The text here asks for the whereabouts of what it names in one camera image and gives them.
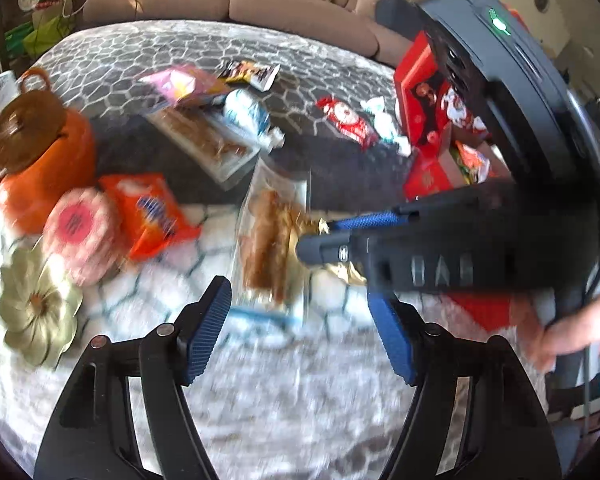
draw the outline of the orange pumpkin decoration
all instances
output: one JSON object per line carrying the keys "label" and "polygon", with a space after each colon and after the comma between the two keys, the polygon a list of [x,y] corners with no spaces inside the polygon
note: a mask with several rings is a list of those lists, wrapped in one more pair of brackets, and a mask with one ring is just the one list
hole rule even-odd
{"label": "orange pumpkin decoration", "polygon": [[[25,88],[40,76],[44,90]],[[0,114],[0,209],[22,234],[41,234],[60,197],[95,183],[95,144],[89,121],[64,108],[41,68],[27,70],[22,95]]]}

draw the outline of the human hand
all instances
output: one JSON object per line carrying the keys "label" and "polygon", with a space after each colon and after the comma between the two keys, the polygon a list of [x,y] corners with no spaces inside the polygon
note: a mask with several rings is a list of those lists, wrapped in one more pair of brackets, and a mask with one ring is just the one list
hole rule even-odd
{"label": "human hand", "polygon": [[549,371],[558,355],[571,354],[600,341],[600,296],[572,316],[544,329],[528,298],[515,298],[511,320],[518,328],[522,350],[541,372]]}

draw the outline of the red candy wrapper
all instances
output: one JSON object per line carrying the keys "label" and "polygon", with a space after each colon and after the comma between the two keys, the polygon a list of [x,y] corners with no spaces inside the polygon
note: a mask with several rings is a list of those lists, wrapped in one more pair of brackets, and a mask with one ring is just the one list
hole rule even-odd
{"label": "red candy wrapper", "polygon": [[355,140],[363,150],[378,142],[378,134],[346,103],[331,96],[318,99],[316,106],[322,108],[341,134]]}

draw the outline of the snack wrapper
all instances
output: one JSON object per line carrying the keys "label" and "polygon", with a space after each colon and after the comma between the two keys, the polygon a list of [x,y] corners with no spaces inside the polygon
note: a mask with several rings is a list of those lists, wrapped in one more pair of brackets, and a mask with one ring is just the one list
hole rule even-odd
{"label": "snack wrapper", "polygon": [[203,106],[222,102],[231,88],[216,76],[193,65],[182,65],[143,76],[172,105]]}
{"label": "snack wrapper", "polygon": [[259,146],[246,143],[241,130],[221,116],[197,108],[163,107],[145,117],[224,190],[238,184],[255,165]]}
{"label": "snack wrapper", "polygon": [[487,180],[490,174],[491,163],[489,159],[469,146],[456,140],[449,152],[462,172],[467,184],[480,184]]}
{"label": "snack wrapper", "polygon": [[216,71],[216,77],[225,83],[249,83],[256,90],[266,92],[280,72],[280,65],[262,65],[253,61],[225,61]]}
{"label": "snack wrapper", "polygon": [[244,89],[231,92],[224,101],[224,117],[243,130],[245,140],[255,142],[269,153],[285,142],[280,128],[271,126],[269,113],[260,100]]}
{"label": "snack wrapper", "polygon": [[129,260],[153,258],[200,236],[200,226],[189,225],[161,174],[106,175],[98,182],[118,206]]}
{"label": "snack wrapper", "polygon": [[[306,224],[305,234],[328,235],[330,232],[327,219],[320,218],[317,221],[311,221]],[[340,262],[339,264],[324,264],[324,269],[328,270],[340,278],[347,285],[366,285],[366,278],[356,268],[353,262]]]}
{"label": "snack wrapper", "polygon": [[346,103],[331,96],[318,99],[316,105],[341,134],[355,140],[363,150],[378,142],[378,134]]}
{"label": "snack wrapper", "polygon": [[398,152],[403,156],[411,155],[411,143],[408,137],[401,135],[400,127],[395,119],[384,111],[384,97],[373,97],[369,101],[360,101],[360,107],[373,117],[376,133],[383,142],[397,144]]}
{"label": "snack wrapper", "polygon": [[285,174],[260,157],[238,218],[232,305],[304,319],[308,273],[296,258],[296,244],[313,229],[308,195],[307,175]]}

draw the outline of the green bag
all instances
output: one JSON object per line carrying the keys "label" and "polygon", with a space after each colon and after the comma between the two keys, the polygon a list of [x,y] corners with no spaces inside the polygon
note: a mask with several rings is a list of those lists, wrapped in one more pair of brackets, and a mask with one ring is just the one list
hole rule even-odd
{"label": "green bag", "polygon": [[74,30],[74,19],[56,16],[40,25],[23,41],[24,49],[31,59],[37,59],[54,45],[60,43]]}

